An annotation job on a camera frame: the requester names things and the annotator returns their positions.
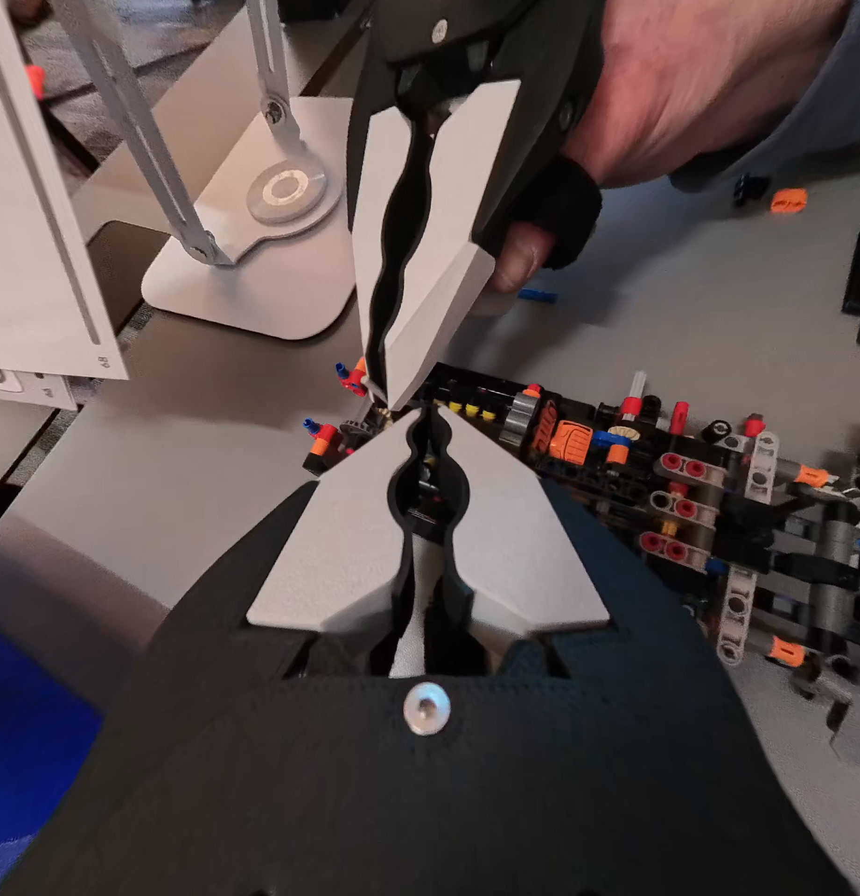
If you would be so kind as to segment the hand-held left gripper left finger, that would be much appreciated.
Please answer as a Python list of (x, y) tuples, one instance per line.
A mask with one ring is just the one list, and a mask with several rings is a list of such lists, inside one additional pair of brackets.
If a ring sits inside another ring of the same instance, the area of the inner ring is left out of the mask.
[(292, 631), (391, 631), (405, 549), (396, 476), (415, 458), (413, 409), (324, 473), (246, 619)]

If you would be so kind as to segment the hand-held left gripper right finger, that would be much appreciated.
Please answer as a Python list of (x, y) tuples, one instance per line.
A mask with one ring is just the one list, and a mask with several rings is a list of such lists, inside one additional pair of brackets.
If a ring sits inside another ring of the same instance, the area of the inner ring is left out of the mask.
[(449, 409), (446, 460), (467, 480), (451, 530), (455, 570), (473, 592), (475, 637), (600, 628), (610, 614), (536, 474)]

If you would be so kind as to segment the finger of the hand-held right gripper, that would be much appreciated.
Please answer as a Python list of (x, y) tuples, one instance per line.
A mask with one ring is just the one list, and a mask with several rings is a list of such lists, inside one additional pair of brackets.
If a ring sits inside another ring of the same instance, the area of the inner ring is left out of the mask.
[(384, 342), (387, 403), (402, 409), (446, 350), (494, 269), (472, 230), (520, 87), (478, 86), (442, 123), (429, 163), (431, 205)]
[(371, 116), (352, 239), (363, 355), (379, 400), (391, 407), (391, 351), (404, 269), (428, 216), (431, 138), (398, 108)]

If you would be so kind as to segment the black orange lego model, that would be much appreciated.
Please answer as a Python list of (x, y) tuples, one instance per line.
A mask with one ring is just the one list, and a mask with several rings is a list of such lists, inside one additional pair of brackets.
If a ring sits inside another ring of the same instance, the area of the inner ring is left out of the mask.
[(424, 621), (427, 668), (473, 674), (485, 654), (501, 658), (556, 636), (603, 633), (603, 627), (536, 637), (475, 637), (473, 592), (454, 566), (451, 530), (467, 508), (465, 475), (446, 460), (449, 409), (529, 467), (542, 485), (579, 503), (629, 551), (653, 563), (682, 604), (704, 624), (720, 660), (737, 666), (759, 651), (794, 670), (808, 698), (860, 707), (860, 665), (850, 665), (847, 628), (860, 598), (860, 463), (853, 476), (781, 457), (778, 437), (749, 417), (736, 434), (714, 420), (685, 431), (688, 405), (676, 403), (668, 424), (645, 396), (637, 373), (619, 407), (568, 399), (538, 384), (521, 385), (436, 364), (411, 400), (392, 410), (379, 400), (366, 362), (336, 366), (340, 383), (368, 407), (341, 427), (304, 420), (314, 444), (303, 466), (322, 476), (413, 409), (423, 412), (409, 439), (415, 460), (394, 481), (405, 549), (391, 631), (309, 631), (362, 639), (362, 651), (396, 644), (413, 599), (412, 533), (443, 546), (443, 572)]

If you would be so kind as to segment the white lego instruction booklet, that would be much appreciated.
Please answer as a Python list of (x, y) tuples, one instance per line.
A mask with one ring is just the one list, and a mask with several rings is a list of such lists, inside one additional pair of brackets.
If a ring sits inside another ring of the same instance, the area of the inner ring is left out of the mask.
[(70, 377), (127, 375), (0, 2), (0, 399), (74, 409)]

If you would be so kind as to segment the person's right forearm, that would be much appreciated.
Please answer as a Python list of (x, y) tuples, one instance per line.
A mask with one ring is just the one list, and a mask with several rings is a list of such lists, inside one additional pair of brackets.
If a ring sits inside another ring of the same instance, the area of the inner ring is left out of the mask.
[(700, 193), (741, 175), (772, 175), (810, 156), (860, 146), (860, 1), (802, 98), (759, 141), (700, 154), (670, 174), (683, 193)]

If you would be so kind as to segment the person's right hand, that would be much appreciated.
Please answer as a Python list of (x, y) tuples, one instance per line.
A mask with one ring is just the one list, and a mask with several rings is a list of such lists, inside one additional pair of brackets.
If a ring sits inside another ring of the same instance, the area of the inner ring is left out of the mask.
[(772, 130), (837, 42), (842, 1), (609, 1), (603, 71), (560, 148), (604, 188)]

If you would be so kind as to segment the white book stand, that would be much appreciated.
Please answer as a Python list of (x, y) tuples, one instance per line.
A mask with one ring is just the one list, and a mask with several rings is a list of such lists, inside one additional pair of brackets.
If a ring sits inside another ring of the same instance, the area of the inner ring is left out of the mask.
[(355, 287), (346, 222), (348, 98), (293, 97), (277, 2), (247, 2), (259, 112), (190, 198), (105, 6), (53, 2), (172, 233), (142, 281), (153, 308), (287, 341)]

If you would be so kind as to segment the blue plastic bin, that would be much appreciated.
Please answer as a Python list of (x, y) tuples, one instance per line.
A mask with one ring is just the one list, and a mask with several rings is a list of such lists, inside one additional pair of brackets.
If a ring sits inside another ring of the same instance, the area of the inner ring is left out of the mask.
[(0, 880), (71, 786), (101, 722), (0, 634)]

